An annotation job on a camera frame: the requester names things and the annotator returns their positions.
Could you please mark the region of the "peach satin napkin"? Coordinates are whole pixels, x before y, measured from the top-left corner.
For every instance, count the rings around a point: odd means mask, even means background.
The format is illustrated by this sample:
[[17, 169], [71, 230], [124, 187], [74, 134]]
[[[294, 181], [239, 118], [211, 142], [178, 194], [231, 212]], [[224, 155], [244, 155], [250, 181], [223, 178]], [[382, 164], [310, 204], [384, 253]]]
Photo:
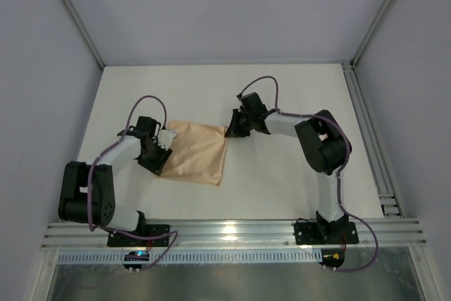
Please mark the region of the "peach satin napkin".
[[178, 136], [161, 177], [186, 183], [219, 186], [223, 177], [228, 139], [226, 127], [188, 121], [171, 121], [168, 129]]

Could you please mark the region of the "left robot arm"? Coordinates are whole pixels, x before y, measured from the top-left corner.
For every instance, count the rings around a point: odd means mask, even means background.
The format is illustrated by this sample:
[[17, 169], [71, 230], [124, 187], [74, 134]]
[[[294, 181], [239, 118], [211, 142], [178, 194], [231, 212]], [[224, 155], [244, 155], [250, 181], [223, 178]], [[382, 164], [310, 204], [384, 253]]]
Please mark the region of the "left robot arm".
[[147, 116], [117, 134], [115, 142], [91, 161], [66, 164], [58, 203], [62, 221], [85, 223], [137, 240], [150, 232], [143, 212], [116, 203], [114, 178], [129, 163], [161, 175], [178, 133]]

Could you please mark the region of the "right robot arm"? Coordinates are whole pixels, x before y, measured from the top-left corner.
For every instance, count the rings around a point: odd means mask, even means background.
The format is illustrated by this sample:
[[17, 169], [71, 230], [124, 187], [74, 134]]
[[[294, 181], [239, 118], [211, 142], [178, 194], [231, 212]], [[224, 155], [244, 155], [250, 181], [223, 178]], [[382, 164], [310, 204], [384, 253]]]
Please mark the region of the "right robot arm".
[[338, 240], [349, 224], [342, 203], [342, 172], [352, 146], [328, 110], [315, 114], [285, 113], [267, 109], [256, 92], [239, 94], [226, 138], [248, 137], [252, 131], [265, 135], [286, 135], [299, 140], [304, 158], [316, 172], [319, 205], [316, 232], [324, 242]]

